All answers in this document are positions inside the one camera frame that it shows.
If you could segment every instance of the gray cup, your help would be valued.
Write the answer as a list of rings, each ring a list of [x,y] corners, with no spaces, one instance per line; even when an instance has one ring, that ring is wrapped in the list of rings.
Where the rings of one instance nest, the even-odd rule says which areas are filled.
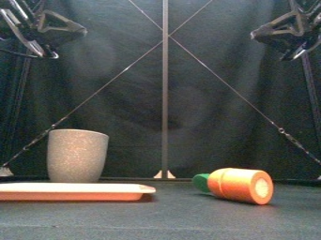
[[[46,165],[53,183],[93,183],[101,175],[109,137],[94,131],[56,129],[49,132]]]

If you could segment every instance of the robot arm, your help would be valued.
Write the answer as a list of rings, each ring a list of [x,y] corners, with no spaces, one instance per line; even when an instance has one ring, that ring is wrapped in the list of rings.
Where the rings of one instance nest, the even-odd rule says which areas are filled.
[[[308,53],[321,43],[321,0],[308,11],[294,3],[292,10],[249,33],[255,39],[275,48],[280,60],[292,60]]]
[[[23,0],[0,0],[1,17],[0,39],[17,37],[39,58],[57,58],[56,48],[86,34],[80,24],[57,13],[33,12]]]

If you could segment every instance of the black backdrop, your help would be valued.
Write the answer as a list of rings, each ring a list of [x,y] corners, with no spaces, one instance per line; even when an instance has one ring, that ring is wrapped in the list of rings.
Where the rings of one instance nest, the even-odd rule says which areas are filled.
[[[109,135],[102,176],[152,177],[161,161],[176,177],[223,167],[262,169],[272,178],[321,175],[321,166],[227,87],[321,157],[302,61],[279,62],[278,52],[249,39],[251,30],[290,11],[286,0],[169,0],[165,91],[161,1],[52,0],[46,8],[89,33],[58,49],[54,61],[30,60],[27,67],[0,55],[2,162],[105,85],[58,126]],[[319,96],[318,64],[315,50],[310,67]],[[45,155],[46,139],[10,170],[45,175]]]

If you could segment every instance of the black table surface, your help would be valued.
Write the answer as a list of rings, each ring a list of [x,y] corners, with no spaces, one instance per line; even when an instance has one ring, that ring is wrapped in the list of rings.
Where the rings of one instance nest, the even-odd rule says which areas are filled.
[[[136,202],[0,202],[0,239],[321,239],[319,187],[275,184],[270,203],[252,205],[189,181],[133,183],[156,192]]]

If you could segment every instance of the plastic tray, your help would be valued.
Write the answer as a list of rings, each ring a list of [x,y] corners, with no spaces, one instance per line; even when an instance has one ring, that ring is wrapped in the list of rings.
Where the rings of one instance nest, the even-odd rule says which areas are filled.
[[[5,183],[0,201],[137,201],[153,192],[137,184]]]

